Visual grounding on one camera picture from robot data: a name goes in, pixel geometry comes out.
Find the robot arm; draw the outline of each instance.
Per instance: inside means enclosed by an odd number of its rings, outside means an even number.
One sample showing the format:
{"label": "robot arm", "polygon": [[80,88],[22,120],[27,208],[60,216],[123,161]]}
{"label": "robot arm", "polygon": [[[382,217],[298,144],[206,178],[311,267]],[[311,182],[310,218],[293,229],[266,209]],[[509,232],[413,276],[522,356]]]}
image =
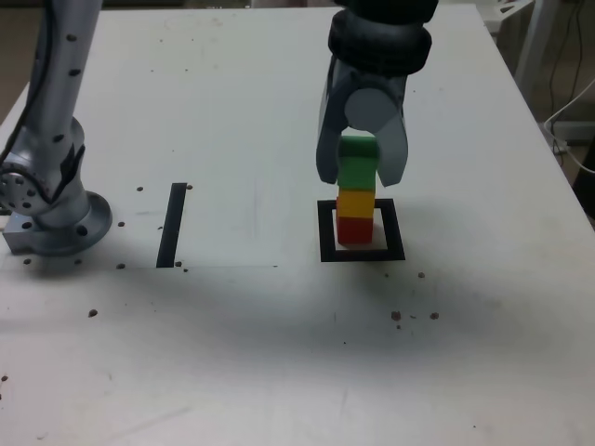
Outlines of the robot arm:
{"label": "robot arm", "polygon": [[73,254],[112,223],[81,182],[83,128],[73,118],[101,0],[46,0],[25,108],[0,154],[0,201],[13,253]]}
{"label": "robot arm", "polygon": [[423,68],[431,47],[423,24],[437,0],[340,0],[333,18],[333,53],[321,109],[316,155],[322,181],[335,184],[342,132],[373,134],[379,147],[378,175],[397,184],[407,162],[403,100],[407,76]]}

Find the white table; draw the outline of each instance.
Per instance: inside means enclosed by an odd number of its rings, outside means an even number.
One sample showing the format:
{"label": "white table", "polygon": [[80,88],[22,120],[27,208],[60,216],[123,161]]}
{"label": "white table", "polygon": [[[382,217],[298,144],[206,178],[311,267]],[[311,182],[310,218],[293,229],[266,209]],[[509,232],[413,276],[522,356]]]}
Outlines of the white table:
{"label": "white table", "polygon": [[[595,441],[595,237],[474,7],[438,9],[378,191],[407,260],[320,263],[334,12],[102,13],[76,116],[114,226],[29,266],[2,245],[2,446]],[[177,181],[183,268],[156,269]]]}

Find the toy block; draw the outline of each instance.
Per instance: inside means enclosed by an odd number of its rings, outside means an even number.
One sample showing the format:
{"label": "toy block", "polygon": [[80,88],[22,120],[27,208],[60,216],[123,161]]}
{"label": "toy block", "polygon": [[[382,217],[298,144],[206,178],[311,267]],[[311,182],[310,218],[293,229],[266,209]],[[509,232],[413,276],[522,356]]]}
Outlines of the toy block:
{"label": "toy block", "polygon": [[368,190],[339,189],[337,215],[355,218],[373,218],[376,194]]}
{"label": "toy block", "polygon": [[372,242],[373,233],[373,218],[337,217],[337,242],[339,244],[369,244]]}
{"label": "toy block", "polygon": [[375,137],[341,137],[338,156],[358,158],[378,158],[378,145]]}
{"label": "toy block", "polygon": [[337,184],[347,190],[376,190],[377,167],[376,158],[339,158]]}

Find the floor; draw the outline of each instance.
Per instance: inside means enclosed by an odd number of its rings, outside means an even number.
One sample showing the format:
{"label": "floor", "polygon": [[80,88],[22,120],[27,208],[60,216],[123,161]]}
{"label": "floor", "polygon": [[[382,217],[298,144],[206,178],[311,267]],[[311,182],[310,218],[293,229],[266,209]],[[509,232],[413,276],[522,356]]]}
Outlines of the floor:
{"label": "floor", "polygon": [[[266,4],[279,0],[253,1]],[[328,0],[309,1],[312,6],[328,3]],[[249,0],[187,0],[184,7],[245,7],[248,3],[250,3]],[[544,57],[543,69],[539,73],[535,92],[531,97],[529,105],[538,121],[547,119],[553,110],[550,101],[549,78],[573,7],[573,4],[567,3],[561,6]],[[0,122],[4,120],[22,88],[28,82],[40,18],[41,11],[37,8],[0,8]],[[595,2],[587,1],[581,14],[584,57],[578,76],[577,91],[580,91],[595,76],[595,28],[587,26],[589,21],[592,22],[589,18],[595,18]],[[518,27],[523,27],[526,24],[522,23],[523,20],[528,21],[528,16],[521,19],[520,25],[519,23],[516,23],[515,26],[505,25],[499,37],[500,50],[512,70],[517,56],[515,52],[520,48]],[[578,59],[578,35],[573,28],[555,77],[553,97],[556,109],[568,100]],[[585,96],[584,100],[579,101],[567,116],[576,120],[595,121],[595,88],[591,94]],[[579,159],[582,159],[585,149],[575,148],[574,153]],[[560,161],[561,164],[563,162],[562,170],[572,183],[578,172],[578,167],[570,159],[567,159],[567,156],[563,156]]]}

